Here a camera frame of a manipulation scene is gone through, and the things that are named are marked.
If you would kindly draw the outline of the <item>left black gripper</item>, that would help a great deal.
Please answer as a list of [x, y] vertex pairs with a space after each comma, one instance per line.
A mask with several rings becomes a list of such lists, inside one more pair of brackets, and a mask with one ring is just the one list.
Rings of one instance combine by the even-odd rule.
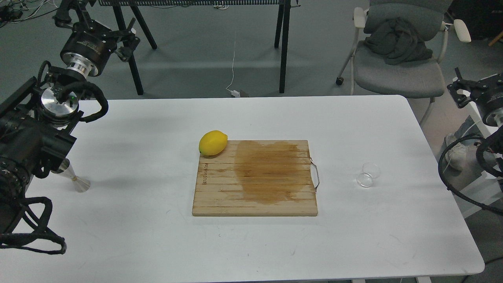
[[93, 22], [86, 6], [90, 4], [93, 7], [95, 3], [96, 0], [62, 0], [53, 16], [56, 27], [71, 28], [70, 11], [77, 13], [79, 22], [73, 24], [72, 34], [61, 50], [61, 59], [68, 64], [75, 55], [84, 57], [93, 66], [89, 72], [92, 77], [102, 74], [112, 53], [122, 62], [128, 62], [140, 43], [133, 29], [136, 22], [134, 18], [127, 29], [117, 31], [112, 31], [100, 22]]

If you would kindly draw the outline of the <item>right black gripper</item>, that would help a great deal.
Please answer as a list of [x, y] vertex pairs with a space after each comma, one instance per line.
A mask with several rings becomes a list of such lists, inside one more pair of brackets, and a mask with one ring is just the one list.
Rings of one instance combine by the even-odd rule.
[[[456, 77], [447, 89], [457, 107], [461, 109], [468, 103], [475, 102], [485, 125], [501, 127], [503, 123], [502, 73], [476, 82], [463, 79], [459, 68], [454, 68], [454, 72]], [[477, 96], [472, 96], [473, 91], [476, 91]]]

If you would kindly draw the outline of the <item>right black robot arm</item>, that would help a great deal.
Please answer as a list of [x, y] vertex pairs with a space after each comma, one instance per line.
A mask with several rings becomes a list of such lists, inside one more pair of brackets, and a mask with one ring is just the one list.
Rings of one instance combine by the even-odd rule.
[[478, 165], [483, 169], [483, 172], [494, 177], [496, 181], [499, 182], [502, 180], [502, 157], [495, 158], [497, 168], [494, 168], [494, 166], [490, 165], [485, 159], [485, 152], [502, 155], [502, 73], [473, 81], [464, 79], [458, 67], [456, 67], [454, 71], [456, 77], [453, 82], [447, 86], [447, 89], [457, 107], [464, 108], [469, 103], [473, 103], [475, 105], [475, 112], [480, 117], [483, 125], [496, 128], [496, 130], [487, 137], [484, 137], [482, 134], [467, 134], [446, 145], [439, 159], [438, 173], [442, 183], [444, 183], [447, 190], [453, 195], [469, 204], [481, 208], [483, 211], [489, 211], [502, 216], [502, 210], [500, 208], [475, 201], [456, 189], [445, 178], [442, 167], [447, 152], [455, 145], [460, 144], [464, 140], [476, 140], [478, 142], [478, 147], [475, 152], [475, 158]]

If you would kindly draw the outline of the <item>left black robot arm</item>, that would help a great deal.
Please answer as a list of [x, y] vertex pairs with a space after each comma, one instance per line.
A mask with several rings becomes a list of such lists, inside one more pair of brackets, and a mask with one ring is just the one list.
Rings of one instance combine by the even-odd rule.
[[156, 49], [156, 43], [133, 0], [101, 1], [111, 6], [119, 30], [92, 19], [86, 10], [93, 0], [63, 0], [54, 16], [57, 27], [72, 31], [61, 51], [64, 68], [44, 61], [31, 77], [1, 104], [1, 248], [49, 255], [64, 254], [65, 239], [48, 227], [52, 201], [27, 197], [33, 178], [50, 173], [72, 179], [77, 191], [90, 184], [74, 174], [67, 156], [79, 122], [90, 123], [108, 112], [103, 91], [88, 77], [99, 76], [112, 54], [129, 62], [139, 95], [143, 94], [133, 52], [140, 43], [135, 22]]

